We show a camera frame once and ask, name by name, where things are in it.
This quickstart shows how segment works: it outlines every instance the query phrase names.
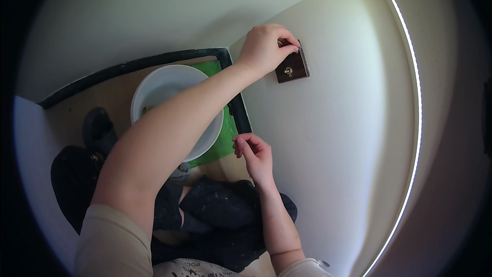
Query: floor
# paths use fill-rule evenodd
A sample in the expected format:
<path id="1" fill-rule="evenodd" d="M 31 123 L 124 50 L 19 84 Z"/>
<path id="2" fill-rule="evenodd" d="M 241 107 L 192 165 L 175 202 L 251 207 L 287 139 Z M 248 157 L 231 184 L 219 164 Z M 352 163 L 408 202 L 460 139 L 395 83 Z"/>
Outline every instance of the floor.
<path id="1" fill-rule="evenodd" d="M 197 64 L 217 60 L 206 56 L 171 64 Z M 83 146 L 82 123 L 85 115 L 94 107 L 102 106 L 114 123 L 116 134 L 120 137 L 130 126 L 130 105 L 133 94 L 140 82 L 152 71 L 165 65 L 153 66 L 139 71 L 114 77 L 89 89 L 86 89 L 46 110 L 45 114 L 55 131 L 58 143 Z M 203 174 L 213 180 L 235 182 L 242 179 L 251 180 L 246 170 L 244 157 L 238 159 L 234 154 L 218 161 L 200 165 L 192 169 L 186 185 L 192 185 Z M 156 233 L 163 241 L 176 241 L 179 236 L 170 233 Z M 270 256 L 264 253 L 253 261 L 242 273 L 245 276 L 275 276 Z"/>

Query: right hand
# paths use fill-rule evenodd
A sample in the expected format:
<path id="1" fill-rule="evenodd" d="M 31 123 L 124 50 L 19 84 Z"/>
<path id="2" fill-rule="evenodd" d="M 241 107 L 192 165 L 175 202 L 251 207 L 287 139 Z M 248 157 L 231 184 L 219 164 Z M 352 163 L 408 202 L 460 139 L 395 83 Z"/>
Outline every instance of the right hand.
<path id="1" fill-rule="evenodd" d="M 291 45 L 279 47 L 279 40 L 288 41 Z M 299 41 L 283 25 L 256 25 L 248 32 L 236 63 L 247 65 L 261 78 L 274 71 L 287 55 L 297 52 L 299 47 Z"/>
<path id="2" fill-rule="evenodd" d="M 257 187 L 274 183 L 272 147 L 253 133 L 232 139 L 237 158 L 244 156 L 246 168 Z"/>

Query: light switch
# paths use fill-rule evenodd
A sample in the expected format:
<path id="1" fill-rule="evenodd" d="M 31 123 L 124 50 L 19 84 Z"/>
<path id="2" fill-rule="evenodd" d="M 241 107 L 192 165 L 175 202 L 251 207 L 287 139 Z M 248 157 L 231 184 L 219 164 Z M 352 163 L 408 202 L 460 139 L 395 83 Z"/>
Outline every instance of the light switch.
<path id="1" fill-rule="evenodd" d="M 275 69 L 275 74 L 279 83 L 309 77 L 309 69 L 305 61 L 302 44 L 299 51 L 289 54 L 284 61 L 280 63 L 280 65 Z"/>

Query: white bucket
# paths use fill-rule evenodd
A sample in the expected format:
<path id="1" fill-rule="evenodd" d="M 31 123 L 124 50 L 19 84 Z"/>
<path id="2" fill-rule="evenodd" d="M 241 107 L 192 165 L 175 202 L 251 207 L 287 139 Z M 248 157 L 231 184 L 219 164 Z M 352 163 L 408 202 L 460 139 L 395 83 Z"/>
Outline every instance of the white bucket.
<path id="1" fill-rule="evenodd" d="M 178 92 L 207 79 L 205 73 L 185 65 L 161 67 L 145 77 L 137 87 L 131 101 L 131 124 L 140 119 L 146 106 L 157 106 Z M 224 110 L 212 120 L 198 142 L 183 162 L 191 161 L 212 147 L 222 129 Z"/>

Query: beige shirt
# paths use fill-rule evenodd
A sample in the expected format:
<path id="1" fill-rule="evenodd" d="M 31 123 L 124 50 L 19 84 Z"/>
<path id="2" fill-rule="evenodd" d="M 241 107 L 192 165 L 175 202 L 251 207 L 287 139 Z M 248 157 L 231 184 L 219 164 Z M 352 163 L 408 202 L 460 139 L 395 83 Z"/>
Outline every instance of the beige shirt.
<path id="1" fill-rule="evenodd" d="M 175 259 L 152 267 L 151 243 L 144 230 L 129 217 L 111 207 L 89 207 L 82 225 L 75 255 L 76 276 L 243 276 L 217 264 L 194 259 Z M 316 260 L 298 261 L 281 277 L 332 277 Z"/>

